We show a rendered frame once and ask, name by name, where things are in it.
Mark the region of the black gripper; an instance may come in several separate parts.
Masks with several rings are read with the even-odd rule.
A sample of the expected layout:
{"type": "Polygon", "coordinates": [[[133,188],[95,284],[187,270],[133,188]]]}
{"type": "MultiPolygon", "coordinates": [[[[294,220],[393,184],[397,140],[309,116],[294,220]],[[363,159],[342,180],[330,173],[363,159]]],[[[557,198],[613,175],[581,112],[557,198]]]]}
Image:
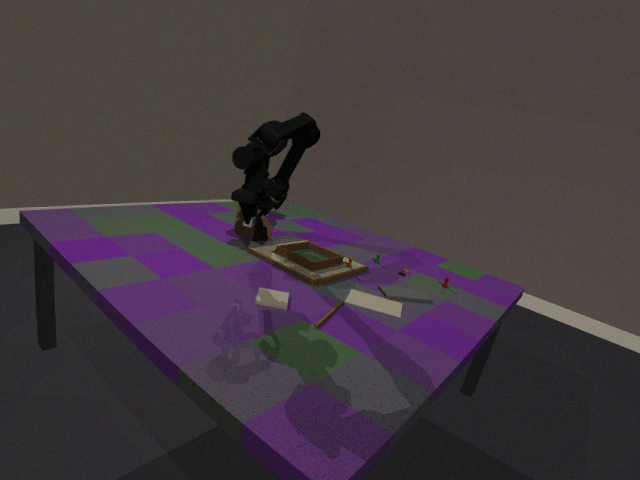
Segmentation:
{"type": "Polygon", "coordinates": [[[263,176],[266,178],[269,176],[267,170],[262,169],[247,169],[244,170],[246,174],[245,185],[242,185],[242,189],[238,189],[232,193],[231,199],[239,201],[246,224],[249,224],[251,216],[254,217],[257,209],[263,201],[267,198],[262,197],[261,193],[256,192],[256,188],[263,176]]]}

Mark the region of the brown thin bar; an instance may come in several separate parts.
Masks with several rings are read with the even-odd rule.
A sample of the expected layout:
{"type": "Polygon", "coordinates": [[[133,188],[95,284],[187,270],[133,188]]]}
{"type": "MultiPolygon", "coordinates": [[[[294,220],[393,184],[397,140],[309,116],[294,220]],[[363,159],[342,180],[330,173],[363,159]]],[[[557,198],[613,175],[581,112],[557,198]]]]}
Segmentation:
{"type": "Polygon", "coordinates": [[[328,314],[324,315],[316,324],[315,324],[315,328],[318,328],[330,315],[332,315],[333,313],[335,313],[342,305],[344,304],[344,301],[342,300],[341,302],[339,302],[328,314]]]}

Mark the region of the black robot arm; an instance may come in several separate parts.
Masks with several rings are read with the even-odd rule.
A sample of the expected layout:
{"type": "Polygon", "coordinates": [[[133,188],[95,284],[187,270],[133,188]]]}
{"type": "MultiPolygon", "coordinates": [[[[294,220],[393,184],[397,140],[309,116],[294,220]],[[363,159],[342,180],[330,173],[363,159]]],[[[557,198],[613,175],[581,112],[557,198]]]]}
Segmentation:
{"type": "Polygon", "coordinates": [[[292,145],[278,173],[270,179],[262,176],[256,188],[256,192],[263,191],[262,197],[267,198],[259,205],[264,216],[273,207],[278,209],[282,205],[287,196],[288,180],[293,170],[304,151],[319,140],[320,131],[315,120],[307,113],[301,112],[298,116],[285,122],[276,120],[265,122],[248,137],[247,140],[251,143],[248,143],[246,147],[238,147],[232,156],[232,162],[238,169],[268,170],[270,158],[276,156],[286,147],[289,138],[291,138],[292,145]],[[267,194],[278,202],[275,202],[267,194]]]}

